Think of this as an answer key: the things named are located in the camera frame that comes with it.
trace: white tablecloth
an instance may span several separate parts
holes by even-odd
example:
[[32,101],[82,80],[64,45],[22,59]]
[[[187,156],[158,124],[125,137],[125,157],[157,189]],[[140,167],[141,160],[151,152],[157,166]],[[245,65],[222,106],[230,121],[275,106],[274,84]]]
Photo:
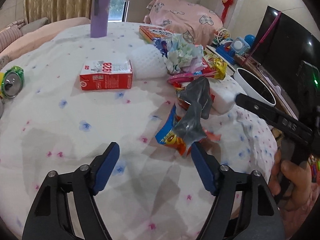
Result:
[[[130,90],[84,92],[79,84],[85,60],[125,62],[144,45],[138,29],[109,23],[108,37],[91,39],[89,25],[73,27],[2,70],[25,70],[25,86],[5,102],[0,120],[0,216],[16,235],[22,235],[48,171],[74,171],[115,141],[120,159],[95,197],[113,239],[196,238],[214,198],[190,156],[182,158],[154,139],[175,102],[172,86],[165,79],[143,80]],[[229,76],[217,85],[242,92]],[[241,172],[258,169],[268,179],[276,142],[263,120],[235,106],[202,122],[221,134],[213,149],[221,163]]]

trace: red and white carton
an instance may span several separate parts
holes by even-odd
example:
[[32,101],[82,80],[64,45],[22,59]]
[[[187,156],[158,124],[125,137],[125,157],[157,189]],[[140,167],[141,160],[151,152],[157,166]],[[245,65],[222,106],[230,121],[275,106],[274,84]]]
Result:
[[86,61],[80,73],[82,90],[129,89],[132,85],[131,63]]

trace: purple bottle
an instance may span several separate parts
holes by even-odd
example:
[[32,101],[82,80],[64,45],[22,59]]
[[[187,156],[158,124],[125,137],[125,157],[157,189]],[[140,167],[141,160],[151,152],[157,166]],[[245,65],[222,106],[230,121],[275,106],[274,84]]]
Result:
[[107,36],[110,0],[92,0],[91,37]]

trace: metal screw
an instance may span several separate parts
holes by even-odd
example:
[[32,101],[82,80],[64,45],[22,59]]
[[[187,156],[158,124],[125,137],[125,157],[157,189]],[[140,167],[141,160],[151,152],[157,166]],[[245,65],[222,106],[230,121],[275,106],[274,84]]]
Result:
[[88,164],[83,164],[80,166],[79,168],[81,171],[87,171],[89,169],[89,165]]
[[253,171],[254,176],[260,177],[261,172],[260,171]]
[[221,165],[221,166],[220,166],[220,170],[222,170],[222,171],[228,171],[228,170],[229,170],[229,166],[228,166],[228,165]]
[[48,177],[54,177],[55,175],[57,174],[57,172],[56,171],[49,171],[49,173],[48,173]]

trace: blue gripper pad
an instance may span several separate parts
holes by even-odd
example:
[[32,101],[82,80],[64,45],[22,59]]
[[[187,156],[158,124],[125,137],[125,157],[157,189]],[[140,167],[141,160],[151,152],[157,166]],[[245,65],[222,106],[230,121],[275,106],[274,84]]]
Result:
[[209,191],[212,195],[217,196],[218,189],[215,186],[215,175],[210,169],[208,163],[206,162],[204,156],[212,157],[207,155],[206,151],[202,148],[199,142],[194,142],[191,146],[191,158],[196,166],[199,176],[202,180],[204,188]]
[[94,195],[102,191],[106,186],[108,179],[115,167],[120,156],[120,147],[117,143],[112,142],[102,155],[95,157],[90,164],[93,179],[95,179],[92,187]]

